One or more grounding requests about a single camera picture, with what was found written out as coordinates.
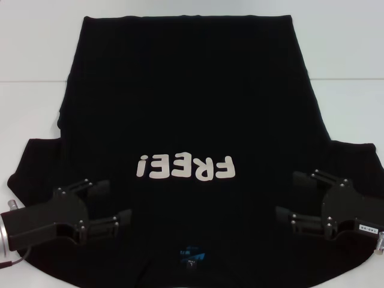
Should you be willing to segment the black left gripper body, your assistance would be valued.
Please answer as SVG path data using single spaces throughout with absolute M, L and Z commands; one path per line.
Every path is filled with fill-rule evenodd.
M 44 203 L 1 214 L 1 231 L 5 248 L 22 250 L 55 240 L 69 239 L 79 243 L 79 221 L 88 221 L 88 210 L 75 194 L 57 190 Z

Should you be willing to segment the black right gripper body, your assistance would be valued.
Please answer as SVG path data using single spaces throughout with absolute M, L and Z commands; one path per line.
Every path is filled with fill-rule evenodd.
M 379 199 L 364 196 L 349 179 L 336 182 L 322 200 L 324 236 L 334 240 L 346 232 L 379 238 Z

